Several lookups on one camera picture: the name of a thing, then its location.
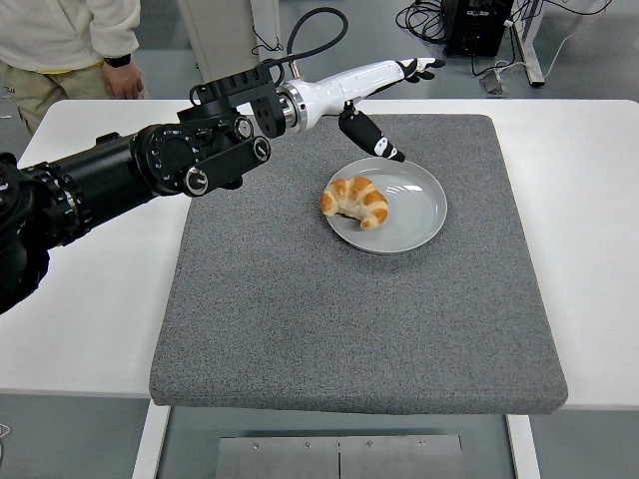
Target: hand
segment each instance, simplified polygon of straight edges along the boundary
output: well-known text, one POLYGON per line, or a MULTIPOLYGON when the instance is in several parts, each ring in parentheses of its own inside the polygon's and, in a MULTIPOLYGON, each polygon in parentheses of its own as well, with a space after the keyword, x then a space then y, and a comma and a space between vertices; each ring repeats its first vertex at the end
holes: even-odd
POLYGON ((426 69, 441 68, 446 63, 443 60, 435 60, 434 58, 413 58, 412 60, 404 60, 397 62, 404 74, 404 80, 410 83, 417 83, 419 80, 432 80, 435 78, 434 73, 426 69))
POLYGON ((106 63, 102 66, 107 90, 119 100, 137 100, 144 90, 140 70, 133 61, 129 65, 113 68, 106 63))

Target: floor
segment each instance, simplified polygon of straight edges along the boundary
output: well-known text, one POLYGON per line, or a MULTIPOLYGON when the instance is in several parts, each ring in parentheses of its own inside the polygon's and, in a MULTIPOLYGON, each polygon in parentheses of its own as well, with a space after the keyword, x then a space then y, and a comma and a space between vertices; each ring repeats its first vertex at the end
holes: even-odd
MULTIPOLYGON (((603 5, 603 0, 558 2, 573 9, 589 5, 591 11, 603 5)), ((395 26, 395 14, 408 3, 369 0, 366 8, 361 8, 357 2, 281 0, 282 33, 288 37, 297 19, 316 6, 329 4, 347 16, 350 26, 342 42, 313 59, 300 61, 308 81, 384 59, 441 58, 441 47, 425 44, 395 26)), ((138 29, 142 47, 136 60, 151 96, 186 99, 189 89, 201 79, 176 3, 142 0, 142 5, 138 29)), ((398 85, 378 98, 639 101, 639 3, 613 0, 605 15, 592 25, 587 24, 593 17, 578 17, 550 4, 544 8, 535 41, 542 71, 548 71, 565 37, 583 31, 566 41, 543 87, 530 87, 524 68, 513 66, 501 73, 506 93, 491 95, 473 76, 470 60, 461 57, 446 58, 446 67, 436 71, 434 80, 398 85)), ((300 32, 296 51, 312 48, 330 35, 325 24, 313 19, 300 32)), ((512 59, 507 37, 494 59, 476 60, 475 71, 499 59, 512 59)), ((0 117, 0 151, 20 157, 29 137, 10 98, 0 100, 0 117)), ((136 399, 0 395, 0 423, 12 428, 0 440, 0 479, 130 477, 147 404, 136 399)), ((542 477, 637 477, 639 412, 560 410, 531 417, 531 424, 542 477)), ((467 477, 514 477, 501 417, 369 417, 189 408, 173 411, 158 477, 214 477, 217 444, 226 435, 308 435, 318 431, 323 435, 459 433, 467 445, 467 477)))

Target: beige pants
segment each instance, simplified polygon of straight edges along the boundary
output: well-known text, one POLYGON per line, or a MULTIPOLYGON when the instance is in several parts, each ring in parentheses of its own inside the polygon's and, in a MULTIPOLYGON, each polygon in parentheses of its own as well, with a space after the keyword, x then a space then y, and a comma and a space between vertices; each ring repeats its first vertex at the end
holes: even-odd
POLYGON ((13 96, 20 118, 31 135, 49 107, 60 100, 110 100, 102 65, 59 75, 43 75, 0 61, 0 78, 13 96))

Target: person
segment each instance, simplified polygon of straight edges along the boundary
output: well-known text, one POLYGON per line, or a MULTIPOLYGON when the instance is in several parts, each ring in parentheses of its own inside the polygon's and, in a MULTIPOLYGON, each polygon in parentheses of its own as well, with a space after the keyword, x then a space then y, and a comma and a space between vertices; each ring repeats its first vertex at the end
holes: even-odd
POLYGON ((31 135, 60 100, 146 96, 140 0, 0 0, 0 78, 31 135))

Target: black wristband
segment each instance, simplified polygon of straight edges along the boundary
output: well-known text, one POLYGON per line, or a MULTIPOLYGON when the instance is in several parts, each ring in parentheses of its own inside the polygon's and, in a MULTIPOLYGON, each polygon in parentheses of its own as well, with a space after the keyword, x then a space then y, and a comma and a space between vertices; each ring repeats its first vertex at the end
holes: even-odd
POLYGON ((131 63, 131 54, 118 58, 105 58, 104 63, 113 68, 124 67, 131 63))

